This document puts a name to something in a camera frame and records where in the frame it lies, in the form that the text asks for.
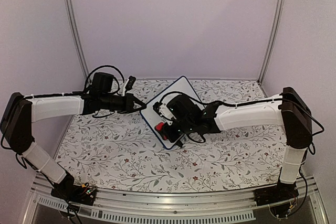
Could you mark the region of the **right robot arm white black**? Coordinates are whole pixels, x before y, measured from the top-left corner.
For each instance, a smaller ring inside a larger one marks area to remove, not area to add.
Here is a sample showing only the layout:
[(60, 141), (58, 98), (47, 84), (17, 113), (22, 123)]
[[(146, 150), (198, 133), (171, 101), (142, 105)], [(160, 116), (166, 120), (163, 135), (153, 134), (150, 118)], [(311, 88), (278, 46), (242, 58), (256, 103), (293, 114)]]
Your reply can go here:
[(153, 110), (166, 121), (155, 126), (163, 140), (176, 142), (181, 136), (196, 133), (216, 134), (239, 127), (276, 125), (284, 129), (286, 150), (278, 185), (271, 190), (276, 201), (291, 194), (304, 154), (313, 140), (311, 111), (296, 91), (287, 87), (282, 93), (264, 100), (238, 104), (224, 101), (205, 103), (181, 92), (164, 94)]

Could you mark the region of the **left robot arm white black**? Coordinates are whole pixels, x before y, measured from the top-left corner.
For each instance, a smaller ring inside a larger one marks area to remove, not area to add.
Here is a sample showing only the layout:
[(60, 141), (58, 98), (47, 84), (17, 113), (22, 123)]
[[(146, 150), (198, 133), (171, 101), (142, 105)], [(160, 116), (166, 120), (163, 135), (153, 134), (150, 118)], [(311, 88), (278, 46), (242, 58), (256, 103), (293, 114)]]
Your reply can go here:
[(110, 73), (92, 75), (93, 81), (86, 80), (80, 91), (31, 95), (13, 92), (1, 118), (1, 143), (7, 144), (5, 148), (45, 176), (67, 200), (77, 197), (78, 188), (74, 177), (45, 149), (46, 141), (38, 143), (36, 137), (50, 135), (42, 126), (100, 111), (130, 114), (146, 108), (145, 103), (131, 93), (134, 76), (122, 77), (122, 82), (118, 82)]

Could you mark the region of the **red whiteboard eraser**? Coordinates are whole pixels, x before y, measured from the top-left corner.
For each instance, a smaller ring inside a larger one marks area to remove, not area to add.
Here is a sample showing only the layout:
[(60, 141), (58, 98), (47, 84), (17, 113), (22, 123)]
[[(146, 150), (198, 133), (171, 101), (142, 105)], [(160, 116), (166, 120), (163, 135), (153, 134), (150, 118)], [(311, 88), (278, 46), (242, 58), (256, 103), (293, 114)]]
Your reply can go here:
[(155, 131), (159, 134), (162, 140), (168, 140), (168, 133), (167, 133), (168, 124), (164, 122), (160, 122), (155, 126)]

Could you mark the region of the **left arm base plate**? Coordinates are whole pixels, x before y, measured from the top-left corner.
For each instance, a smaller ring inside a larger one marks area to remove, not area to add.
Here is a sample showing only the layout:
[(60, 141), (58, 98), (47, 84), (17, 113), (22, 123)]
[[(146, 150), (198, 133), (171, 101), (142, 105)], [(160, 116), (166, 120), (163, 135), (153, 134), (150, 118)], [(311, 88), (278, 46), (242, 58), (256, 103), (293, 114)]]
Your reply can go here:
[(74, 185), (72, 182), (54, 184), (51, 195), (64, 201), (93, 206), (97, 187), (88, 183), (82, 185)]

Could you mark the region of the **blue-framed whiteboard with writing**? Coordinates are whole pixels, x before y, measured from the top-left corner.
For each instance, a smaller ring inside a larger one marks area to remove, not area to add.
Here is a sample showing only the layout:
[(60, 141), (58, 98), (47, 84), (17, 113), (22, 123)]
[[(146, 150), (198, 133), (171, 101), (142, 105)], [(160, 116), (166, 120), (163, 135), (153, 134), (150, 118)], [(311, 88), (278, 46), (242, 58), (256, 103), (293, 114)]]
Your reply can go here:
[(194, 143), (205, 143), (206, 139), (204, 136), (198, 135), (201, 139), (199, 141), (191, 138), (189, 135), (181, 134), (177, 140), (174, 140), (173, 142), (170, 142), (170, 140), (164, 140), (163, 137), (159, 134), (159, 132), (155, 129), (155, 127), (160, 123), (166, 123), (171, 122), (169, 120), (166, 120), (165, 117), (161, 116), (159, 114), (159, 109), (156, 109), (154, 105), (161, 100), (161, 98), (172, 91), (185, 93), (186, 95), (190, 96), (191, 98), (195, 99), (193, 103), (197, 105), (201, 110), (203, 110), (205, 107), (200, 104), (201, 101), (197, 93), (195, 92), (194, 88), (192, 87), (191, 83), (187, 79), (186, 76), (181, 76), (177, 80), (175, 80), (173, 83), (171, 83), (167, 88), (165, 88), (163, 91), (159, 92), (153, 99), (151, 99), (146, 104), (146, 109), (142, 110), (140, 112), (143, 119), (146, 121), (149, 128), (152, 130), (152, 132), (155, 134), (157, 139), (160, 141), (160, 143), (163, 145), (163, 147), (166, 150), (171, 150), (174, 148), (176, 142), (180, 141), (182, 142), (183, 139), (191, 140)]

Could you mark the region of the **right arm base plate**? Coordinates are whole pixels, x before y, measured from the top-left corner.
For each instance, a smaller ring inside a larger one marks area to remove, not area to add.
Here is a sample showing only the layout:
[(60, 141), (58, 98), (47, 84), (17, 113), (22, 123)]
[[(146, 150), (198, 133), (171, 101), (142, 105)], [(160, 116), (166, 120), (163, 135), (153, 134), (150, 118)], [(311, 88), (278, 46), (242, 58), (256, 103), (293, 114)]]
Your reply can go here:
[(278, 182), (273, 186), (255, 189), (254, 201), (257, 206), (275, 204), (281, 201), (298, 201), (299, 192), (296, 183), (285, 184)]

